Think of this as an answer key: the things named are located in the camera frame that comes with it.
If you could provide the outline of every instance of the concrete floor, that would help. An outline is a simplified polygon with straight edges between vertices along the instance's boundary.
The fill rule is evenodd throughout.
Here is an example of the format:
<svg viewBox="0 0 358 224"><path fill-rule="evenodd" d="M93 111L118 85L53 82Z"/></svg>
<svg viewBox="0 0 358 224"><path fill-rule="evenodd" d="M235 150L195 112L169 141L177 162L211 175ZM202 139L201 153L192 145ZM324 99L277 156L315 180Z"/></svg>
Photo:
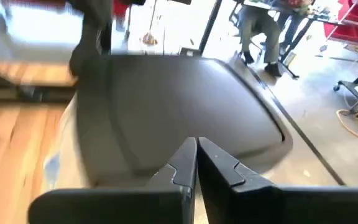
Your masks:
<svg viewBox="0 0 358 224"><path fill-rule="evenodd" d="M234 4L223 5L205 56L229 60L237 49L238 39L228 35L230 29L226 20L232 5ZM0 60L45 63L68 61L73 47L78 42L81 29L80 17L66 13L34 12L33 9L13 8L12 10L13 18L9 22L9 33L0 33ZM33 17L44 20L35 23L29 19ZM192 37L195 39L194 45L197 45L197 37L201 34L202 32L198 32L194 35L196 37ZM116 45L120 46L122 40L120 34L113 33L113 37L116 37L114 38ZM308 68L304 66L292 68L295 73L301 75L298 81L292 80L288 75L284 75L279 80L271 79L263 72L263 65L260 63L251 66L251 69L270 85L281 104L345 183L358 186L358 139L347 133L336 119L335 111L346 106L341 93L332 91L333 85L339 79L352 80L357 76L358 63L302 56L303 61L308 62ZM255 83L254 86L261 92L265 91L249 73L248 68L237 61L232 60L231 63L248 82ZM302 62L292 63L292 65L296 64L302 65ZM287 126L294 138L294 150L276 169L265 174L266 177L278 184L336 185L304 140L288 122Z"/></svg>

